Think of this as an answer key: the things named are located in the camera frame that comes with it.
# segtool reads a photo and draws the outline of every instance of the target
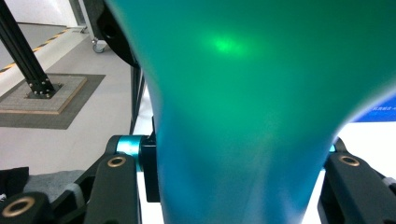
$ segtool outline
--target gray floor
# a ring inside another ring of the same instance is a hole
[[[31,49],[35,49],[65,29],[64,26],[26,23],[20,23],[19,26]],[[0,42],[0,70],[12,62],[14,62],[14,60],[12,59],[11,55],[9,55],[3,42]]]
[[[130,66],[112,50],[97,54],[86,37],[46,72],[106,77],[67,130],[0,128],[0,158],[7,158],[0,169],[27,165],[31,174],[84,170],[103,154],[113,134],[129,132]]]

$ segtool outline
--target caster wheel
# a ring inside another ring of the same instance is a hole
[[[96,53],[103,53],[105,51],[105,48],[99,48],[96,44],[92,46],[93,51]]]

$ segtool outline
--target white wall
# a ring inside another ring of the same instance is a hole
[[[17,22],[77,27],[68,0],[6,0]]]

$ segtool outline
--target black metal bracket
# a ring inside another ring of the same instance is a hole
[[[39,192],[14,195],[0,203],[0,211],[2,224],[54,223],[55,220],[47,195]]]
[[[155,132],[142,139],[139,160],[145,177],[146,199],[148,203],[159,203],[160,189],[158,186],[157,172],[157,142]]]
[[[115,155],[101,161],[85,224],[142,223],[134,158]]]
[[[325,169],[318,202],[322,223],[396,224],[396,186],[387,186],[384,176],[350,154],[341,139]]]

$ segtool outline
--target black aluminum profile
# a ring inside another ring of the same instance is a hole
[[[134,126],[137,122],[139,115],[140,103],[143,97],[143,91],[145,89],[145,77],[143,76],[143,70],[140,66],[131,66],[131,88],[132,88],[132,120],[129,134],[134,134]]]
[[[55,92],[4,0],[0,0],[0,38],[20,68],[34,95],[50,98]]]

